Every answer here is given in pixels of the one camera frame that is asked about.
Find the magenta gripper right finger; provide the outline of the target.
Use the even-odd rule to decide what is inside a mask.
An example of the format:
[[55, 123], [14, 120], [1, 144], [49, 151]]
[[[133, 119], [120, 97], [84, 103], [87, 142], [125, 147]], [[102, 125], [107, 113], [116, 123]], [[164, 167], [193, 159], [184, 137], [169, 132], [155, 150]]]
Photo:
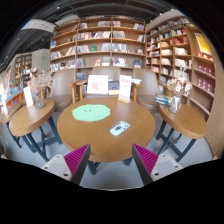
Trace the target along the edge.
[[166, 154], [156, 154], [140, 145], [132, 145], [132, 155], [144, 185], [148, 185], [182, 169]]

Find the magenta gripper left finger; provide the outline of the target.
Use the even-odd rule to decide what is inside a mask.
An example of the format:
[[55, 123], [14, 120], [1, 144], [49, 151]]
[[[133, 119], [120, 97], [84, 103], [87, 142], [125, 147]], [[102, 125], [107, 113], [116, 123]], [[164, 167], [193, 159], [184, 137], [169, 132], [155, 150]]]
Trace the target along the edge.
[[55, 155], [42, 169], [79, 185], [91, 154], [89, 144], [71, 151], [65, 156]]

